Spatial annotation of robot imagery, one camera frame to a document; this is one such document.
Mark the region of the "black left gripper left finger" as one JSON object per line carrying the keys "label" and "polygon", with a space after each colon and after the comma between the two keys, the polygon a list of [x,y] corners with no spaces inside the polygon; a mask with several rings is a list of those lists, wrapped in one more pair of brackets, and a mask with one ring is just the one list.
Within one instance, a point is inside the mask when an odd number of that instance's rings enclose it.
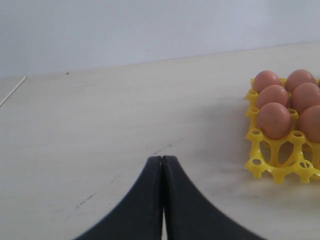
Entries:
{"label": "black left gripper left finger", "polygon": [[146,161],[117,206],[78,240],[160,240],[163,227],[162,157]]}

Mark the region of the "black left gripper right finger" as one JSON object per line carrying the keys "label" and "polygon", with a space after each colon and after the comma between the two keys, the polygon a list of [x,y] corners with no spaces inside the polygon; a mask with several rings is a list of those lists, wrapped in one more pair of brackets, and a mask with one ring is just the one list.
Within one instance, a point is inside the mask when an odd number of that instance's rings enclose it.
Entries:
{"label": "black left gripper right finger", "polygon": [[176,156],[162,157],[162,204],[169,240],[260,240],[212,205]]}

